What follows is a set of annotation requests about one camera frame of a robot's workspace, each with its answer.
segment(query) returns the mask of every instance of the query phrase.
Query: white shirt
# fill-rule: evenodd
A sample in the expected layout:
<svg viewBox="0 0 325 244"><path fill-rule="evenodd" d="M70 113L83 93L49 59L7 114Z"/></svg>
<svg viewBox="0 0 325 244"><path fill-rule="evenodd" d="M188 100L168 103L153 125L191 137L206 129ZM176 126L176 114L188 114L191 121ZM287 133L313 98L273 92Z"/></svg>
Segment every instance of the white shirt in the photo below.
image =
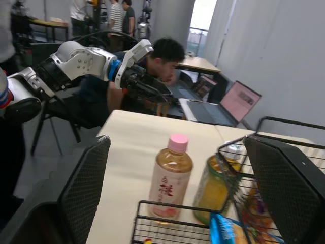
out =
<svg viewBox="0 0 325 244"><path fill-rule="evenodd" d="M86 16L86 5L86 0L72 0L70 6L70 17L83 21Z"/></svg>
<svg viewBox="0 0 325 244"><path fill-rule="evenodd" d="M13 0L0 0L0 63L7 61L15 54L10 31L12 3Z"/></svg>
<svg viewBox="0 0 325 244"><path fill-rule="evenodd" d="M123 19L124 19L124 10L122 6L118 3L114 3L111 6L110 10L110 19L114 20L112 31L121 32L123 26Z"/></svg>

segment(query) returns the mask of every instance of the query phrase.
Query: plastic bottle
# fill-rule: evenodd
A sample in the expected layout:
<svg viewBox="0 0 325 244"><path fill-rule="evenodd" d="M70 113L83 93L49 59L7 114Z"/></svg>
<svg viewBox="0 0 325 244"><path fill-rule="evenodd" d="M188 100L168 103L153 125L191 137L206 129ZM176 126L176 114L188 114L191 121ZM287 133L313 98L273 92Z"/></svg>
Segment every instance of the plastic bottle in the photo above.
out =
<svg viewBox="0 0 325 244"><path fill-rule="evenodd" d="M230 165L236 170L240 170L239 154L241 146L229 145L223 154ZM215 155L209 157L203 171L199 188L194 199L194 207L221 210L228 197L228 189L225 185L220 164ZM227 205L222 215L226 215L229 205ZM194 211L195 217L202 223L208 225L210 215L208 212Z"/></svg>
<svg viewBox="0 0 325 244"><path fill-rule="evenodd" d="M192 159L186 153L188 139L184 135L170 136L168 147L156 156L149 200L182 205L193 168ZM149 213L158 218L176 219L180 209L150 205Z"/></svg>

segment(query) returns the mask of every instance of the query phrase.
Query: red stripe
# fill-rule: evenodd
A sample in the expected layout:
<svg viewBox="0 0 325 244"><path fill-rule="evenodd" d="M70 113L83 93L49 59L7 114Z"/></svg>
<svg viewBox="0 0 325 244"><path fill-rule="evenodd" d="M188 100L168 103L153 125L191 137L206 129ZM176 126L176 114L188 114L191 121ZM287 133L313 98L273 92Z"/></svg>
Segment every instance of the red stripe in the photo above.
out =
<svg viewBox="0 0 325 244"><path fill-rule="evenodd" d="M4 104L2 104L2 105L0 106L0 108L5 108L5 107L7 107L7 105L8 105L12 100L14 100L14 96L12 95L11 91L8 90L8 99L7 99L7 101L6 101Z"/></svg>

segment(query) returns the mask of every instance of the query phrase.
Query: laptop keyboard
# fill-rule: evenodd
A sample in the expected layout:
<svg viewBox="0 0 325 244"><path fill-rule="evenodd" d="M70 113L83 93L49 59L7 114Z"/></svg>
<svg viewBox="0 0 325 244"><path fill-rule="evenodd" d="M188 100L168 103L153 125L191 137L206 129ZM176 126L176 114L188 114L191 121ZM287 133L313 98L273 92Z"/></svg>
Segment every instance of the laptop keyboard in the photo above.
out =
<svg viewBox="0 0 325 244"><path fill-rule="evenodd" d="M184 98L187 98L187 99L198 99L197 96L194 96L193 95L193 91L192 90L179 89L179 92L184 96Z"/></svg>
<svg viewBox="0 0 325 244"><path fill-rule="evenodd" d="M193 101L188 101L187 104L198 122L234 126L218 105Z"/></svg>

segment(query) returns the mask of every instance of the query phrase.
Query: white cylinder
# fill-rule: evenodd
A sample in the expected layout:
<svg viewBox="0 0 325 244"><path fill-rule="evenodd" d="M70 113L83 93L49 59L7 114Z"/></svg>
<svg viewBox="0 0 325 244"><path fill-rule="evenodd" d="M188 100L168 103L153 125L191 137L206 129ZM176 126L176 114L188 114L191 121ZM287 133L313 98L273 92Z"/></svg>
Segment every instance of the white cylinder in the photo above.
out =
<svg viewBox="0 0 325 244"><path fill-rule="evenodd" d="M194 3L195 0L158 0L151 39L171 37L186 49Z"/></svg>

